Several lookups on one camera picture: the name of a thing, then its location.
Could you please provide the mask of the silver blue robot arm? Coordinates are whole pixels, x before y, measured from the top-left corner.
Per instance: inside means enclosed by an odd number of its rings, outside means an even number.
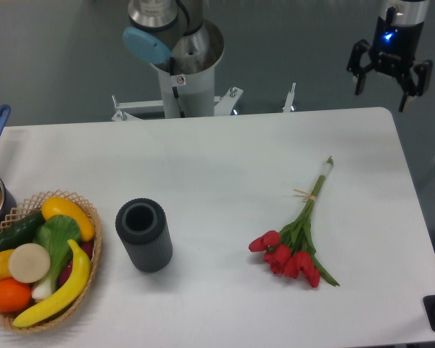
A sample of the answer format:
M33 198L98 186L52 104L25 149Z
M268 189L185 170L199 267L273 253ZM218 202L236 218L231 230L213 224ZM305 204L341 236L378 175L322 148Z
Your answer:
M363 92L371 70L394 78L402 89L399 107L427 92L433 62L415 58L428 1L382 1L373 42L352 47L347 71ZM165 116L219 115L232 109L236 89L215 102L215 65L224 43L221 32L203 17L202 1L130 1L131 25L123 42L135 57L157 70Z

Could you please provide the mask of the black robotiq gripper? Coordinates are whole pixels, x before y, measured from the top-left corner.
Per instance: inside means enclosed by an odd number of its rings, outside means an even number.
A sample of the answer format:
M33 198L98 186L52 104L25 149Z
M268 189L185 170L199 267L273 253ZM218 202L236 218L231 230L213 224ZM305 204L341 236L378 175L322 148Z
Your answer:
M402 88L399 112L403 112L408 101L427 92L431 81L433 61L415 61L415 52L428 11L427 1L382 1L370 45L365 39L359 40L352 47L347 71L356 80L355 95L363 92L366 74L375 69L384 75L398 74L398 83ZM361 59L367 54L370 62L361 65ZM418 80L415 82L410 72Z

